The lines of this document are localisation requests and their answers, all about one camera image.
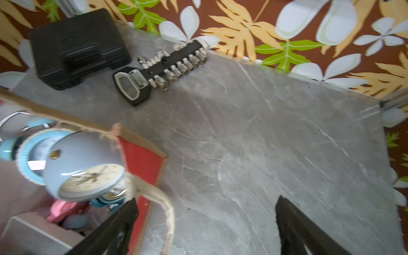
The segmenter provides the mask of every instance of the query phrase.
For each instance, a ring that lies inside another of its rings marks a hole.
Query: pink object
[[[47,217],[49,222],[59,223],[66,216],[78,214],[80,210],[84,210],[88,206],[88,202],[67,202],[56,200],[50,209],[50,215]]]

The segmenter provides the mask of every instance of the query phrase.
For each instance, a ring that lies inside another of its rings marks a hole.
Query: leaf pattern
[[[353,38],[357,35],[357,33],[360,32],[361,28],[364,25],[364,21],[367,19],[368,15],[371,13],[376,2],[377,0],[354,0],[353,1],[354,8],[356,10],[357,18],[358,18],[357,25],[355,26],[353,31],[351,31],[350,35],[347,36],[346,39],[344,39],[341,43],[336,45],[335,53],[333,55],[334,58],[337,57],[353,41]]]
[[[145,7],[154,7],[159,2],[160,0],[130,0],[127,4],[122,2],[118,6],[118,10],[126,15],[136,14],[133,18],[135,28],[140,29],[147,26],[148,32],[159,34],[156,25],[166,20],[156,13],[145,10]]]
[[[261,54],[273,54],[272,56],[263,60],[262,64],[265,66],[272,66],[279,64],[276,69],[283,70],[286,72],[290,71],[291,64],[302,64],[310,63],[306,57],[293,53],[293,50],[296,51],[307,51],[323,46],[320,42],[313,42],[310,40],[300,40],[291,42],[287,40],[286,43],[279,43],[282,49],[271,47],[270,45],[263,44],[255,47],[255,51]]]
[[[160,0],[160,2],[162,3],[163,7],[166,8],[166,10],[169,10],[169,7],[167,6],[167,0]],[[170,0],[170,3],[173,5],[176,12],[178,12],[177,0]]]
[[[20,31],[9,21],[11,16],[15,21],[21,25],[33,28],[33,26],[24,18],[21,12],[9,1],[0,0],[0,24],[2,24],[2,32],[0,33],[0,40],[7,43],[11,47],[18,49],[20,42],[24,39]],[[5,58],[10,63],[22,67],[20,60],[4,46],[0,46],[0,56]]]
[[[47,0],[41,6],[44,10],[48,11],[47,18],[50,19],[51,22],[56,22],[61,20],[60,14],[58,13],[58,5],[55,0]]]
[[[378,1],[380,11],[384,17],[394,18],[394,25],[408,20],[408,2],[406,0]],[[408,31],[396,33],[396,35],[408,38]]]
[[[408,86],[408,58],[402,52],[399,53],[398,57],[402,66],[375,63],[388,73],[351,73],[354,76],[347,77],[367,80],[367,84],[370,86],[363,85],[354,89],[370,96],[382,98],[397,89]]]
[[[119,2],[129,2],[129,0],[118,0]],[[99,10],[105,8],[109,14],[111,15],[112,19],[116,20],[119,18],[124,24],[128,24],[127,20],[123,16],[122,13],[119,12],[115,3],[112,0],[88,0],[89,8],[91,11]]]
[[[275,31],[275,27],[267,22],[254,22],[248,10],[233,0],[220,0],[218,7],[227,15],[210,16],[213,20],[227,27],[210,27],[202,30],[202,35],[215,35],[220,43],[214,48],[217,52],[238,58],[246,53],[251,61],[256,60],[255,41],[253,36],[272,47],[283,49],[275,38],[282,39]]]
[[[394,141],[399,139],[399,133],[386,133],[386,139],[387,139],[387,147],[388,148],[395,148],[399,147]]]
[[[408,155],[407,154],[402,154],[404,157],[402,158],[405,161],[408,161]],[[402,163],[402,166],[408,167],[408,163]]]

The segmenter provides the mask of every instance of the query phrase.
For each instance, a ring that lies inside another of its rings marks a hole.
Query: socket set
[[[207,61],[203,44],[197,40],[181,42],[173,46],[174,52],[171,54],[160,51],[150,60],[138,58],[141,69],[124,67],[113,74],[116,88],[132,106],[141,104],[149,98],[152,88],[165,91],[169,84],[200,68]]]

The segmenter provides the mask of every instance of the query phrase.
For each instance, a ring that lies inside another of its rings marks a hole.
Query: blue dial
[[[44,169],[50,149],[60,139],[72,133],[74,132],[51,128],[28,137],[17,151],[16,164],[20,173],[31,182],[45,185],[42,169]]]

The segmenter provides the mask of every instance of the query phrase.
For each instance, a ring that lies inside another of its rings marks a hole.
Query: clock face
[[[37,143],[30,152],[29,160],[46,160],[50,151],[50,148],[59,140],[64,138],[63,135],[56,135],[47,139],[44,139]]]
[[[67,193],[87,192],[101,187],[114,185],[124,167],[118,164],[103,164],[72,174],[62,185],[61,191]]]

